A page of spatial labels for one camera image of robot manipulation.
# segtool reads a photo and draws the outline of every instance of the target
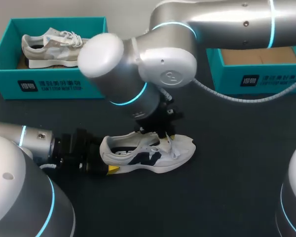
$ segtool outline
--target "cardboard box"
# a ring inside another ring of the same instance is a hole
[[[73,31],[82,38],[107,32],[105,17],[11,19],[0,41],[0,92],[3,98],[103,98],[77,67],[26,69],[22,66],[22,36],[41,36],[50,27],[59,31]]]
[[[296,82],[296,47],[207,49],[207,56],[222,94],[279,93]]]

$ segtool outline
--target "cable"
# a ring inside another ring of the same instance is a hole
[[[55,169],[56,167],[57,167],[57,165],[55,165],[55,164],[42,164],[40,166],[41,169],[45,169],[45,168]]]
[[[160,86],[157,86],[157,88],[158,88],[158,90],[166,97],[166,99],[168,100],[168,101],[171,101],[173,98],[172,98],[172,96],[165,90],[165,89],[163,89],[162,87],[160,87]]]
[[[272,96],[269,96],[269,97],[266,97],[266,98],[263,98],[263,99],[256,99],[256,100],[243,100],[243,99],[237,99],[237,98],[233,98],[233,97],[230,97],[230,96],[226,96],[226,95],[223,95],[223,94],[220,94],[218,93],[217,91],[214,91],[210,88],[208,88],[207,86],[203,85],[201,82],[199,82],[197,79],[193,79],[193,82],[195,84],[197,84],[199,87],[205,89],[206,91],[222,98],[222,99],[225,99],[225,100],[229,100],[229,101],[232,101],[232,102],[238,102],[238,103],[263,103],[263,102],[268,102],[268,101],[271,101],[271,100],[275,100],[275,99],[278,99],[288,93],[290,93],[291,91],[295,90],[296,89],[296,82],[291,85],[290,87],[288,87],[287,89],[283,90],[282,92],[278,93],[278,94],[275,94],[275,95],[272,95]]]

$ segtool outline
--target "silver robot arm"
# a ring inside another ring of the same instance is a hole
[[[296,0],[167,0],[153,11],[146,34],[128,40],[114,34],[95,36],[81,50],[78,66],[112,104],[149,131],[171,120],[156,85],[175,88],[191,82],[199,46],[292,45]]]

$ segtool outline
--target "screw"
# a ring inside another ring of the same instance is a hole
[[[39,139],[44,139],[45,136],[46,136],[46,135],[45,135],[44,133],[40,133],[40,134],[38,135],[38,138],[39,138]]]

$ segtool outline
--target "sneaker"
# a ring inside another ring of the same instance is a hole
[[[118,173],[148,169],[165,173],[187,162],[195,152],[193,140],[183,135],[159,139],[155,133],[132,132],[125,136],[105,137],[100,146],[104,163],[119,166]]]
[[[55,65],[76,67],[77,58],[88,39],[74,32],[57,31],[53,28],[42,36],[23,35],[22,50],[29,60],[29,68],[47,68]]]

